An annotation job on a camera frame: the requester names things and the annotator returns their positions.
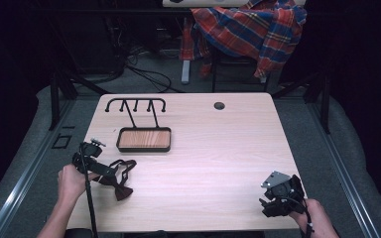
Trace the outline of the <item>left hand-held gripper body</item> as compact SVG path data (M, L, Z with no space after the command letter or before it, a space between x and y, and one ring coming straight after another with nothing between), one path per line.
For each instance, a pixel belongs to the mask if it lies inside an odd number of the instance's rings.
M116 170L99 163L96 158L102 153L102 144L96 139L79 144L78 151L72 156L72 164L82 174L92 172L104 177L114 177Z

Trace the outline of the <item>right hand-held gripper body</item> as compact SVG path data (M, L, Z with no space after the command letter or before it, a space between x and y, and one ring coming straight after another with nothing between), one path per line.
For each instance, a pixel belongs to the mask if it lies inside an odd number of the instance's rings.
M284 206L290 213L293 211L298 213L305 212L306 208L303 205L305 192L301 180L296 175L288 176L273 171L261 183L261 186L266 189L264 195L268 198L268 202L271 201L269 206Z

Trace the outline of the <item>dark bow tie with strap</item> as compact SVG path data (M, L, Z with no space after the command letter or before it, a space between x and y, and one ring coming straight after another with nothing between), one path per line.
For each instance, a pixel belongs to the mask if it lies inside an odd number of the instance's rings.
M116 199L118 201L124 200L124 199L126 199L127 197L129 197L132 194L133 189L130 188L130 187L127 187L125 185L125 183L128 180L128 178L129 178L129 173L131 172L132 169L135 168L136 165L137 165L137 163L136 163L135 160L129 160L129 161L117 160L117 161L111 163L108 166L108 168L111 169L112 171L113 171L113 169L116 166L121 166L122 167L121 181L118 181L117 185L113 186L114 187L114 191L115 191L115 196L116 196ZM94 181L99 182L99 180L102 177L114 177L114 175L112 175L112 176L99 176L99 177L95 178Z

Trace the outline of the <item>person's left hand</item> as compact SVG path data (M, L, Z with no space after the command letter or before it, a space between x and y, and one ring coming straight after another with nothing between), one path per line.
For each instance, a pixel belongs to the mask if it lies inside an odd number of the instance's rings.
M72 164L59 171L58 184L58 201L64 203L76 202L85 192L85 177Z

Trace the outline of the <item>person's right hand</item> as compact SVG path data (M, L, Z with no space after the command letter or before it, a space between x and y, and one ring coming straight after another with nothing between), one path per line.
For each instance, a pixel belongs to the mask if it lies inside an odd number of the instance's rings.
M327 223L328 217L322 205L315 199L308 198L304 201L308 213L291 212L289 216L295 220L301 230L304 232L304 226L308 222Z

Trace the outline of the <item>black hook rack wooden tray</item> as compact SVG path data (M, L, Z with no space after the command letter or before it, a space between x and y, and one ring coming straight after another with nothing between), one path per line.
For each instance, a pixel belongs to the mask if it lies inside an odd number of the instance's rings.
M126 112L130 120L130 126L123 126L118 134L116 147L121 153L166 153L171 148L172 130L159 124L156 106L160 105L160 111L166 112L167 102L160 97L115 97L109 99L104 111L109 113L111 106L119 102L120 113ZM147 113L152 114L154 125L152 127L139 127L134 119L134 114L144 104Z

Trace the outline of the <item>black metal stand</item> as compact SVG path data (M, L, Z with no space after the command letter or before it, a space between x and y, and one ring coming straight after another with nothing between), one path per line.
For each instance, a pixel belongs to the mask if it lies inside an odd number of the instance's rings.
M62 93L67 100L77 99L78 92L74 87L75 83L79 83L99 95L108 93L107 90L76 73L68 70L57 70L50 81L52 111L50 131L54 130L61 121L60 93Z
M329 134L328 115L330 102L330 76L328 72L314 72L307 77L290 83L278 92L273 93L272 97L281 98L302 85L306 85L308 87L307 91L303 95L306 103L316 103L317 101L320 102L319 123L323 130Z

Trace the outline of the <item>white table leg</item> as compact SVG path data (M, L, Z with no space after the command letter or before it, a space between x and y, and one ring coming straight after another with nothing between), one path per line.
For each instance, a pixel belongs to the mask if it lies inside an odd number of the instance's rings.
M182 68L182 78L181 78L182 84L190 83L190 74L191 74L190 69L191 69L191 62L189 60L184 60L183 68Z

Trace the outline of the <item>black metal chair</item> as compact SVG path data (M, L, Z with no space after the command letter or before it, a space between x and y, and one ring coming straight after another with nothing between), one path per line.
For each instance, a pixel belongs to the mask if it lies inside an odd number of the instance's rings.
M212 54L212 92L266 92L270 75L255 77L257 61L248 57L231 57L214 50Z

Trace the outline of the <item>red blue plaid shirt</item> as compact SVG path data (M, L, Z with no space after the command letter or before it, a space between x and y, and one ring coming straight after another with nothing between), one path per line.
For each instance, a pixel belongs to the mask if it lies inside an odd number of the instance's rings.
M200 72L212 67L212 50L231 57L257 61L258 78L281 69L301 40L307 11L294 0L249 0L239 8L193 8L186 19L180 59L204 63Z

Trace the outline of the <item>grey metal floor rail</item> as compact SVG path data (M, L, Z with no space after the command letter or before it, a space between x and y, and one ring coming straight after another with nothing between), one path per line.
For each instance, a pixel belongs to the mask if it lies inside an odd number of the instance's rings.
M307 108L314 120L314 123L320 133L320 136L324 140L326 147L330 153L330 163L335 170L338 177L339 184L341 185L348 203L353 211L353 214L359 224L360 229L365 238L381 238L379 232L376 229L374 222L371 219L364 200L360 196L357 188L354 185L352 177L350 176L343 160L342 156L333 142L330 134L327 134L323 129L319 120L319 111L314 104L308 104Z
M0 184L0 238L35 238L57 200L58 171L70 162L78 126L73 101L62 104L61 121L49 129L45 104L39 107L13 163Z

